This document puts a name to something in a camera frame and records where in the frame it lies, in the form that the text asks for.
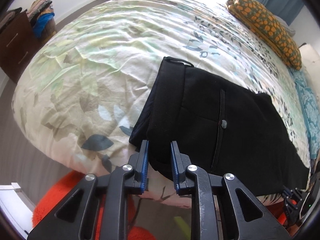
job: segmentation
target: drawer handle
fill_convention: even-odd
[[[10,45],[11,42],[13,42],[14,38],[17,37],[17,36],[18,36],[18,34],[16,34],[16,35],[11,39],[11,41],[9,41],[9,43],[7,44],[7,47]]]
[[[25,53],[25,55],[23,56],[23,58],[18,62],[18,64],[20,64],[22,62],[22,60],[24,60],[24,58],[28,55],[28,52]]]

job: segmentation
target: blue gripper pad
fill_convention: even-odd
[[[148,161],[148,142],[147,142],[146,150],[145,150],[145,154],[142,162],[142,169],[141,169],[141,185],[140,185],[141,192],[144,192],[147,188],[148,165],[149,165],[149,161]]]
[[[180,178],[178,171],[178,164],[175,155],[175,149],[173,143],[171,143],[171,169],[172,169],[172,177],[173,177],[173,185],[176,190],[176,193],[179,194],[180,191]]]

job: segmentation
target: metal screw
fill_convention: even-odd
[[[132,166],[130,164],[126,164],[122,166],[122,169],[124,171],[131,171],[132,170]]]
[[[227,173],[226,175],[224,175],[226,177],[227,180],[234,180],[235,176],[231,173]]]
[[[85,176],[85,179],[86,179],[86,180],[93,180],[93,179],[94,179],[94,174],[92,174],[92,173],[87,174],[87,175]]]
[[[191,165],[188,166],[188,170],[189,170],[189,171],[196,171],[197,169],[198,169],[198,167],[195,166],[195,165],[193,165],[193,164],[191,164]]]

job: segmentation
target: pillow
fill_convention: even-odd
[[[296,31],[294,28],[291,28],[287,25],[285,20],[281,19],[279,16],[275,15],[275,18],[280,22],[281,26],[286,30],[286,32],[293,37],[296,34]]]
[[[300,47],[300,52],[307,86],[314,92],[320,109],[320,56],[310,44]]]
[[[311,88],[296,84],[302,114],[307,128],[310,158],[316,159],[320,149],[319,110]]]
[[[268,44],[289,67],[301,68],[297,44],[275,16],[256,0],[228,0],[228,11]]]

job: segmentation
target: folded clothes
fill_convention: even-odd
[[[46,13],[53,13],[53,8],[52,6],[48,7],[47,9],[45,9],[42,13],[40,13],[40,15],[38,16],[38,19],[41,15],[46,14]]]
[[[19,7],[14,10],[7,11],[3,17],[0,18],[0,33],[13,21],[15,16],[21,12],[22,8]]]
[[[46,13],[41,15],[37,21],[36,24],[33,26],[32,30],[33,33],[37,38],[41,37],[41,33],[44,30],[46,24],[54,17],[54,13]]]
[[[230,14],[263,40],[289,67],[300,70],[301,54],[297,44],[276,17],[256,0],[227,0]]]
[[[34,10],[28,17],[28,20],[31,24],[31,26],[34,26],[37,22],[37,19],[39,15],[46,10],[50,4],[52,4],[51,0],[46,0],[44,3],[42,3],[36,10]]]
[[[30,9],[27,11],[27,16],[29,18],[29,16],[31,15],[32,12],[36,11],[45,1],[47,0],[35,0]]]

